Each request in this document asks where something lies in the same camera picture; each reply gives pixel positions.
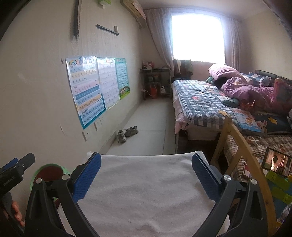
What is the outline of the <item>person left hand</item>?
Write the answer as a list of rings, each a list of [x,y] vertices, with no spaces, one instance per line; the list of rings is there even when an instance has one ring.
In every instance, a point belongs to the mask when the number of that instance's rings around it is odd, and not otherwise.
[[[16,201],[12,201],[11,208],[12,208],[12,212],[13,212],[15,220],[22,228],[24,228],[25,222],[22,220],[22,214],[20,212],[18,203]]]

